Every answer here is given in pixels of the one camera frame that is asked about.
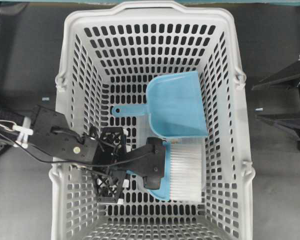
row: cable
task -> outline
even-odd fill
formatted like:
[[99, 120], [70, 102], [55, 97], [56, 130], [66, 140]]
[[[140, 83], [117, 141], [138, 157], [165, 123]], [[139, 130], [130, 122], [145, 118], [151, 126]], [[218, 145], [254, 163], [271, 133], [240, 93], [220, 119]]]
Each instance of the cable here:
[[[138, 159], [142, 159], [143, 157], [145, 157], [146, 155], [150, 154], [150, 152], [145, 153], [141, 156], [135, 157], [135, 158], [131, 158], [128, 160], [124, 160], [124, 161], [120, 161], [120, 162], [115, 162], [115, 163], [111, 163], [111, 164], [102, 164], [102, 165], [98, 165], [98, 164], [92, 164], [92, 163], [86, 163], [86, 162], [82, 162], [82, 161], [76, 161], [76, 160], [64, 160], [64, 161], [45, 161], [45, 160], [41, 160], [40, 158], [36, 157], [35, 155], [33, 155], [31, 152], [29, 152], [27, 149], [23, 148], [19, 143], [17, 143], [16, 141], [11, 140], [10, 138], [8, 138], [7, 136], [3, 135], [2, 133], [0, 133], [0, 136], [2, 138], [4, 138], [5, 140], [9, 141], [12, 144], [16, 144], [18, 147], [20, 147], [23, 151], [25, 151], [30, 157], [34, 158], [35, 160], [41, 162], [41, 163], [45, 163], [45, 164], [80, 164], [83, 166], [89, 166], [89, 167], [96, 167], [96, 168], [105, 168], [105, 167], [112, 167], [112, 166], [116, 166], [116, 165], [121, 165], [121, 164], [126, 164], [126, 163], [130, 163], [132, 161], [138, 160]], [[52, 157], [50, 154], [42, 151], [44, 154], [49, 155], [50, 157]]]
[[87, 170], [88, 172], [90, 172], [91, 174], [93, 174], [93, 175], [100, 175], [100, 176], [104, 176], [104, 177], [111, 177], [110, 175], [108, 175], [108, 174], [105, 174], [105, 173], [103, 173], [103, 172], [100, 172], [100, 171], [96, 171], [96, 170], [91, 170], [91, 169], [89, 169], [89, 168], [84, 168], [84, 170]]
[[83, 139], [82, 137], [76, 133], [75, 131], [71, 130], [71, 129], [67, 129], [67, 128], [62, 128], [62, 127], [53, 127], [51, 132], [53, 132], [54, 134], [66, 134], [69, 136], [74, 137], [79, 143], [83, 143]]

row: dustpan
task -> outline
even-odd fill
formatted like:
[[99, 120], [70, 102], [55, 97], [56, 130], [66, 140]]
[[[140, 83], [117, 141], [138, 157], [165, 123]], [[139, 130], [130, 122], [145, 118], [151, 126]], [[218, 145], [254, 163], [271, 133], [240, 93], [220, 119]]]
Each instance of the dustpan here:
[[206, 137], [207, 127], [197, 71], [155, 77], [146, 88], [146, 104], [116, 105], [115, 117], [148, 115], [162, 138]]

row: white bristles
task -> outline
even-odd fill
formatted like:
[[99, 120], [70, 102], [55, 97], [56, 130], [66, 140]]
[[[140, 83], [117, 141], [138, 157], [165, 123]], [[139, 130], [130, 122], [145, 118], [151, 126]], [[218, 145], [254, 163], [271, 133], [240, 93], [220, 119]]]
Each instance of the white bristles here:
[[170, 199], [201, 202], [201, 144], [171, 144]]

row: white plastic basket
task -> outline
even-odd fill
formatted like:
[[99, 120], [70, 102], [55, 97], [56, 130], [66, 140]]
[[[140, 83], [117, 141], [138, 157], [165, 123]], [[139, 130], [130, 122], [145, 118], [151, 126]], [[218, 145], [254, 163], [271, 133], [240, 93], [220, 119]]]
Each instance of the white plastic basket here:
[[56, 110], [78, 133], [123, 126], [133, 148], [144, 139], [136, 117], [116, 104], [144, 103], [155, 76], [197, 70], [209, 136], [202, 203], [163, 202], [132, 176], [123, 205], [98, 204], [89, 174], [53, 166], [53, 240], [252, 239], [252, 168], [246, 96], [233, 17], [219, 8], [173, 1], [124, 2], [77, 11], [64, 24]]

